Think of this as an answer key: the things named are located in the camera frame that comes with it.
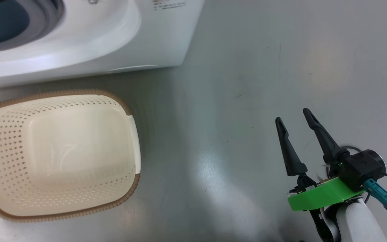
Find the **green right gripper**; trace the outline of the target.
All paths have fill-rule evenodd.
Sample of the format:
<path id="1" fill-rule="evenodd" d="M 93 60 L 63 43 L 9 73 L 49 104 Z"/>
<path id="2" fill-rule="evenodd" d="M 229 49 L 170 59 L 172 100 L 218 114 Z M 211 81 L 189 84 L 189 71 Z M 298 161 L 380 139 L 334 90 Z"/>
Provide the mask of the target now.
<path id="1" fill-rule="evenodd" d="M 303 114 L 308 126 L 315 132 L 326 164 L 339 164 L 350 155 L 348 150 L 339 147 L 310 109 L 304 108 Z M 316 183 L 306 175 L 308 169 L 300 161 L 289 141 L 289 132 L 280 117 L 275 118 L 275 126 L 286 174 L 287 176 L 298 176 L 298 185 L 288 194 L 288 202 L 293 211 L 321 209 L 345 202 L 364 193 L 364 189 L 353 191 L 339 177 Z"/>

